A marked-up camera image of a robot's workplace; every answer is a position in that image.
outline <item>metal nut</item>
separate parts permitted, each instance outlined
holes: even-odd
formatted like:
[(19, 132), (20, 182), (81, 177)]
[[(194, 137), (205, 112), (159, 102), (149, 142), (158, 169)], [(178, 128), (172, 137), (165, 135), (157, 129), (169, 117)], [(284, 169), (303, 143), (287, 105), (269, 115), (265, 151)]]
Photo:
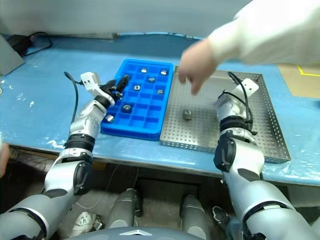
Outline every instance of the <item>metal nut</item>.
[(105, 116), (105, 120), (108, 122), (108, 123), (112, 123), (114, 121), (114, 116), (110, 115), (110, 114), (107, 114)]
[(168, 71), (167, 71), (167, 70), (162, 70), (162, 71), (160, 72), (160, 74), (163, 75), (163, 76), (167, 76)]
[(135, 90), (135, 91), (139, 91), (140, 90), (140, 85), (135, 85), (134, 87), (133, 87), (133, 90)]
[(125, 113), (130, 113), (131, 112), (131, 106), (130, 105), (123, 105), (122, 111)]
[(149, 77), (148, 79), (149, 83), (154, 83), (156, 81), (156, 79), (154, 77)]
[(186, 121), (190, 121), (192, 119), (192, 112), (190, 110), (183, 110), (182, 117)]

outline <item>floor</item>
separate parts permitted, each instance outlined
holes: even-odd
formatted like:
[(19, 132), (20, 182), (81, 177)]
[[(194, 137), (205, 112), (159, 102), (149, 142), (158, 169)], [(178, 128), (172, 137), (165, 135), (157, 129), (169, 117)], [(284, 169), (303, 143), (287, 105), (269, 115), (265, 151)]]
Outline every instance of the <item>floor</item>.
[[(44, 179), (45, 173), (16, 161), (11, 162), (0, 181), (3, 193), (0, 202), (1, 212), (22, 198), (40, 193)], [(104, 170), (94, 171), (93, 189), (78, 200), (80, 205), (90, 209), (86, 210), (75, 204), (51, 239), (67, 238), (75, 220), (83, 211), (100, 215), (102, 222), (105, 223), (118, 195), (132, 187), (143, 197), (143, 216), (136, 219), (139, 226), (180, 229), (180, 203), (187, 194), (197, 196), (207, 212), (210, 204), (214, 203), (233, 213), (228, 190), (218, 178), (107, 164)], [(314, 208), (302, 208), (301, 213), (310, 222), (320, 215), (318, 209), (315, 214)], [(209, 214), (207, 222), (210, 226), (211, 239), (224, 240), (223, 231), (212, 223)]]

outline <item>perforated metal tray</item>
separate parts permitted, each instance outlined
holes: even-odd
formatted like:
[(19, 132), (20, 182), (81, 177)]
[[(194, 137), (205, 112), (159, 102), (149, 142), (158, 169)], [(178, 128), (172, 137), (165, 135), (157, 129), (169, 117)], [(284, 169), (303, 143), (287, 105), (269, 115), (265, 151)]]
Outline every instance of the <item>perforated metal tray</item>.
[[(276, 113), (262, 74), (234, 72), (239, 78), (250, 78), (259, 85), (259, 90), (249, 98), (254, 116), (254, 137), (265, 160), (283, 163), (291, 159), (281, 132)], [(232, 91), (236, 85), (226, 71), (216, 71), (202, 87), (200, 93), (192, 96), (191, 84), (179, 83), (178, 68), (175, 69), (170, 96), (166, 108), (160, 141), (163, 145), (213, 153), (219, 139), (219, 121), (213, 103), (223, 90)], [(183, 119), (183, 111), (192, 112), (192, 120)]]

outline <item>table surface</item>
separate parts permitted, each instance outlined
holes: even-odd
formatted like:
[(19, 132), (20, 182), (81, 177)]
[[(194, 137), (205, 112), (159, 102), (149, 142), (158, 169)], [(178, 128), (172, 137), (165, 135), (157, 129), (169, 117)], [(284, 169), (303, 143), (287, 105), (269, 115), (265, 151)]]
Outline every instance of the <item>table surface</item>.
[[(67, 139), (75, 104), (72, 83), (84, 72), (98, 73), (102, 83), (111, 80), (127, 58), (179, 64), (182, 51), (194, 41), (172, 35), (123, 36), (116, 41), (53, 38), (53, 47), (24, 57), (25, 64), (1, 77), (0, 130), (10, 144), (60, 151)], [(276, 65), (248, 66), (236, 61), (219, 70), (263, 74), (292, 160), (266, 163), (266, 180), (281, 183), (320, 184), (320, 100), (292, 96)], [(92, 96), (79, 87), (79, 107)], [(146, 141), (99, 134), (94, 155), (106, 162), (166, 168), (201, 175), (221, 172), (213, 154), (162, 146)]]

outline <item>shoe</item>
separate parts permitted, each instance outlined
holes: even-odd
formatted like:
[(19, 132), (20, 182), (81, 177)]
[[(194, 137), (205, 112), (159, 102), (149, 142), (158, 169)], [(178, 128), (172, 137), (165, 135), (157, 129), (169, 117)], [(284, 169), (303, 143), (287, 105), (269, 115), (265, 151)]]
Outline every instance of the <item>shoe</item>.
[(228, 213), (221, 207), (214, 205), (211, 207), (211, 217), (214, 223), (222, 230), (226, 231), (227, 224), (230, 220)]

